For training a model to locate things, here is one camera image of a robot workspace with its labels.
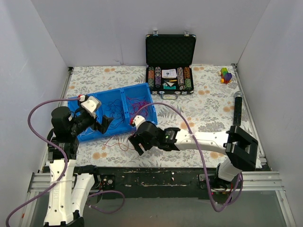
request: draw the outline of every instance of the silver handle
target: silver handle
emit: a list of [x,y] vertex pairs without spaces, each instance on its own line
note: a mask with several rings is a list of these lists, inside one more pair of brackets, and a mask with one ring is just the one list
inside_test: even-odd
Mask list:
[[161,95],[161,98],[162,98],[162,99],[170,99],[170,100],[173,99],[173,100],[175,100],[175,99],[178,98],[178,95],[177,95],[177,94],[175,94],[175,97],[164,97],[164,94],[163,94],[163,93],[161,93],[160,95]]

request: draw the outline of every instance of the tabletop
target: tabletop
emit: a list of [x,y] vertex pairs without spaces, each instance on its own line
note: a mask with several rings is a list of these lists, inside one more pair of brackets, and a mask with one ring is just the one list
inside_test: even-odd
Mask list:
[[[227,68],[232,74],[229,84],[221,84],[216,73]],[[66,98],[126,87],[145,82],[145,66],[75,67]],[[177,108],[188,120],[193,132],[228,130],[233,121],[234,93],[239,85],[232,66],[192,65],[194,93],[179,96],[177,100],[162,100],[152,95],[154,102],[165,102]],[[187,129],[182,119],[168,107],[155,105],[158,127]],[[241,127],[252,135],[252,125],[245,104],[242,105]],[[77,153],[77,165],[110,167],[202,167],[198,150],[163,151],[153,147],[142,156],[128,143],[130,133],[82,142]],[[226,156],[203,151],[206,167],[217,167]],[[261,168],[259,157],[257,168]]]

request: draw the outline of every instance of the white wall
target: white wall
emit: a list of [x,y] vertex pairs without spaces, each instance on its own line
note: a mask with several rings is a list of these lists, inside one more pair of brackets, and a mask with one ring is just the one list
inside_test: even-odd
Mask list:
[[68,66],[145,65],[145,35],[197,35],[194,63],[239,58],[269,0],[32,0]]
[[[26,199],[32,172],[45,151],[27,126],[27,115],[38,103],[59,98],[67,66],[30,0],[0,0],[0,225]],[[41,108],[34,127],[50,129],[56,104]],[[18,226],[21,213],[12,217]]]
[[271,0],[238,65],[267,160],[281,173],[297,226],[303,226],[302,9],[300,0]]

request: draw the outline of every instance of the gray floor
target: gray floor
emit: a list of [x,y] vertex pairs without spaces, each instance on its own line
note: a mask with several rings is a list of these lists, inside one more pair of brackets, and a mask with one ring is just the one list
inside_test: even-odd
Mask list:
[[[115,209],[121,200],[100,201],[98,206]],[[48,195],[37,202],[31,227],[43,226]],[[103,214],[86,207],[85,227],[284,227],[275,192],[243,192],[239,200],[221,213],[207,201],[195,198],[127,199],[116,214]]]

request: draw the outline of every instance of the poker chip case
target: poker chip case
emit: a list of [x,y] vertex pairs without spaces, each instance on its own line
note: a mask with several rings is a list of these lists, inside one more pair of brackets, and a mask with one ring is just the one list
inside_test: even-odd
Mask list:
[[[190,35],[188,32],[183,35],[158,35],[158,32],[154,31],[153,34],[146,35],[147,66],[145,82],[149,84],[151,94],[159,94],[163,98],[164,94],[176,94],[178,96],[189,95],[194,92],[191,64],[195,44],[196,36]],[[170,69],[176,70],[178,77],[175,79],[178,81],[173,89],[165,89],[163,83],[168,79],[159,78],[159,72]]]

